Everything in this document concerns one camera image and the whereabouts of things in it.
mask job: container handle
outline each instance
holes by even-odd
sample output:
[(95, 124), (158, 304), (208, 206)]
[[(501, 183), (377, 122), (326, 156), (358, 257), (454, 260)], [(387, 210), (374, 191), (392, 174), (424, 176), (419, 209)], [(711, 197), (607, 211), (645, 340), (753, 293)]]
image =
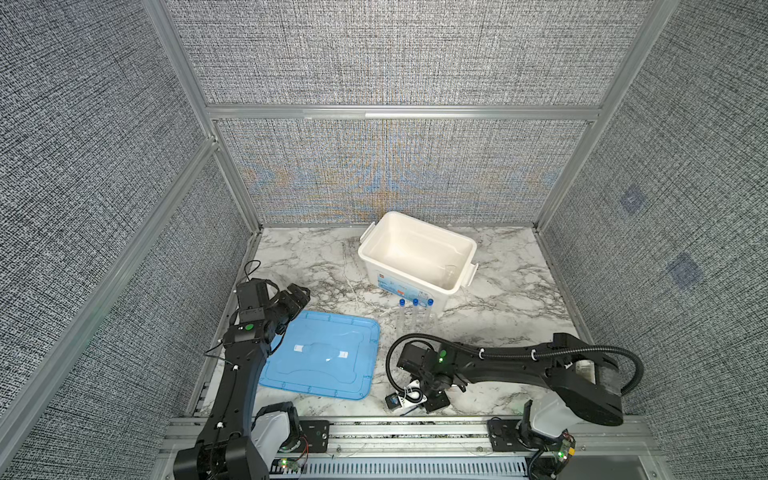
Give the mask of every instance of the container handle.
[(373, 227), (375, 227), (375, 226), (376, 226), (376, 222), (373, 222), (373, 223), (371, 223), (371, 224), (368, 226), (368, 228), (366, 228), (366, 231), (365, 231), (365, 233), (363, 233), (363, 234), (362, 234), (362, 236), (360, 236), (360, 243), (362, 243), (362, 242), (364, 242), (364, 241), (365, 241), (365, 239), (366, 239), (366, 237), (368, 236), (368, 234), (369, 234), (369, 233), (371, 233), (371, 229), (372, 229)]
[(462, 279), (463, 286), (469, 286), (469, 284), (472, 283), (472, 281), (475, 279), (475, 274), (478, 272), (479, 266), (480, 263), (469, 264), (469, 270), (467, 270), (466, 275), (464, 275), (464, 278)]

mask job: aluminum rail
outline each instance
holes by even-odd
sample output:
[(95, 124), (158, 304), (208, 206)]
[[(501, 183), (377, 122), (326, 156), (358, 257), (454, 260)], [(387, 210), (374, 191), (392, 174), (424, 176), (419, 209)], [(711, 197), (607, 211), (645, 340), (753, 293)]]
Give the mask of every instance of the aluminum rail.
[(212, 104), (205, 108), (213, 120), (227, 118), (303, 118), (371, 120), (384, 118), (489, 120), (597, 120), (599, 107), (571, 105), (260, 105)]

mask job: black cable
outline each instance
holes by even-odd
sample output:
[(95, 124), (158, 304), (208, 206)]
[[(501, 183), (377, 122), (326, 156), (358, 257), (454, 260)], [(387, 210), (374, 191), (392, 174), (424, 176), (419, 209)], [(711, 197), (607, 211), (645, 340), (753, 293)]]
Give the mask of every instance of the black cable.
[(404, 397), (406, 398), (406, 400), (408, 400), (409, 402), (413, 402), (414, 400), (413, 400), (413, 397), (411, 396), (411, 394), (412, 394), (412, 393), (417, 393), (417, 394), (419, 395), (419, 397), (416, 399), (416, 401), (417, 401), (417, 402), (418, 402), (419, 400), (421, 400), (421, 399), (422, 399), (422, 397), (424, 396), (424, 392), (422, 392), (422, 390), (421, 390), (420, 388), (418, 388), (418, 387), (415, 387), (415, 386), (412, 386), (411, 388), (407, 389), (407, 390), (406, 390), (406, 391), (403, 393), (403, 396), (404, 396)]
[(404, 417), (404, 416), (408, 415), (410, 412), (413, 412), (414, 410), (416, 410), (418, 407), (419, 406), (417, 405), (417, 406), (413, 407), (412, 409), (410, 409), (408, 412), (405, 412), (405, 413), (401, 414), (400, 416)]
[[(254, 268), (249, 272), (248, 266), (253, 262), (259, 262), (259, 264), (256, 265), (256, 268)], [(260, 266), (261, 266), (261, 260), (248, 260), (247, 262), (245, 262), (245, 265), (243, 265), (243, 272), (245, 272), (245, 280), (250, 280), (250, 274), (258, 270)]]
[(406, 342), (406, 345), (410, 345), (411, 343), (421, 343), (422, 345), (426, 345), (427, 348), (429, 348), (431, 351), (435, 351), (435, 347), (432, 346), (431, 343), (425, 341), (425, 340), (411, 340), (410, 342)]
[(283, 340), (285, 340), (285, 338), (286, 338), (286, 334), (283, 333), (283, 336), (280, 337), (280, 341), (277, 343), (277, 346), (275, 347), (275, 349), (270, 352), (270, 356), (274, 355), (277, 349), (279, 349), (280, 346), (283, 345)]
[(206, 350), (205, 352), (203, 352), (203, 355), (205, 355), (206, 353), (213, 352), (215, 349), (219, 348), (220, 346), (221, 346), (221, 342), (217, 343), (215, 346), (213, 346), (213, 347), (209, 348), (208, 350)]
[(230, 326), (235, 324), (235, 320), (237, 320), (237, 314), (240, 313), (240, 308), (237, 307), (234, 312), (232, 312), (232, 315), (230, 315)]
[[(392, 371), (389, 368), (389, 362), (390, 360), (392, 360), (392, 354), (395, 352), (395, 347), (397, 347), (400, 343), (405, 342), (407, 339), (413, 339), (413, 338), (427, 339), (433, 342), (442, 343), (443, 345), (449, 345), (454, 349), (467, 353), (468, 355), (476, 356), (480, 358), (480, 350), (476, 349), (475, 347), (462, 345), (461, 343), (454, 343), (454, 342), (451, 342), (450, 340), (442, 339), (439, 336), (429, 335), (428, 333), (405, 334), (400, 338), (398, 338), (397, 340), (395, 340), (392, 346), (389, 347), (389, 351), (386, 354), (386, 361), (384, 363), (387, 379), (389, 380), (389, 383), (391, 383), (392, 386), (395, 387), (395, 391), (397, 391), (397, 393), (402, 393), (403, 389), (399, 385), (397, 385), (397, 383), (395, 383), (395, 379), (392, 377)], [(617, 355), (627, 357), (629, 360), (632, 360), (632, 363), (634, 363), (634, 375), (632, 375), (632, 379), (627, 383), (627, 385), (621, 387), (621, 395), (627, 395), (642, 380), (643, 373), (645, 371), (645, 368), (643, 367), (643, 361), (640, 359), (639, 356), (619, 346), (611, 346), (611, 345), (580, 346), (572, 349), (562, 349), (556, 352), (540, 353), (536, 355), (536, 359), (548, 359), (555, 356), (572, 355), (575, 353), (595, 353), (595, 352), (615, 353)], [(482, 358), (490, 359), (490, 360), (529, 360), (531, 359), (531, 355), (530, 354), (483, 353)]]
[(531, 457), (531, 461), (528, 462), (528, 467), (525, 468), (525, 476), (527, 478), (531, 477), (531, 470), (533, 470), (533, 463), (538, 460), (538, 458), (541, 456), (541, 454), (544, 453), (544, 449), (539, 449), (536, 451), (535, 454)]

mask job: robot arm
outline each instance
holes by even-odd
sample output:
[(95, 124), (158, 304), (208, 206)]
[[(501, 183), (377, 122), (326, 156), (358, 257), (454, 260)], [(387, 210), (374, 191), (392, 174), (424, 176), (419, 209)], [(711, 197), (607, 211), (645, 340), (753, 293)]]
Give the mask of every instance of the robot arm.
[(294, 284), (270, 298), (267, 285), (277, 287), (264, 279), (237, 286), (240, 323), (222, 338), (225, 366), (216, 402), (195, 446), (176, 457), (178, 480), (268, 478), (277, 449), (298, 441), (298, 417), (290, 403), (261, 409), (252, 431), (259, 377), (274, 353), (270, 344), (310, 301), (310, 291)]
[[(410, 341), (403, 346), (397, 366), (411, 374), (411, 382), (402, 388), (395, 383), (389, 363), (395, 348), (406, 340)], [(623, 387), (619, 365), (609, 353), (634, 362), (634, 377)], [(586, 373), (581, 368), (584, 364)], [(562, 470), (575, 445), (568, 428), (581, 420), (621, 425), (621, 396), (637, 386), (643, 375), (643, 364), (634, 353), (614, 346), (591, 346), (567, 333), (555, 333), (551, 342), (515, 348), (482, 348), (410, 333), (392, 344), (385, 366), (396, 389), (386, 398), (390, 409), (418, 405), (432, 412), (450, 405), (446, 389), (458, 386), (465, 392), (467, 385), (477, 382), (525, 383), (550, 389), (543, 398), (525, 405), (514, 432), (492, 433), (514, 437), (526, 449), (538, 449), (537, 457), (544, 450), (560, 450), (560, 465), (552, 475)]]

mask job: blue container lid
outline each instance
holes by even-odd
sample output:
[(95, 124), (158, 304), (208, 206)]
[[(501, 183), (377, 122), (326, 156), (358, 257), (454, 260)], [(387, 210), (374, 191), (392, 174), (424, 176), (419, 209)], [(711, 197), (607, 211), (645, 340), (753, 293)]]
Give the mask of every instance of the blue container lid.
[[(379, 351), (379, 324), (368, 318), (304, 310), (259, 384), (289, 392), (360, 400), (368, 395)], [(280, 341), (275, 336), (272, 348)]]

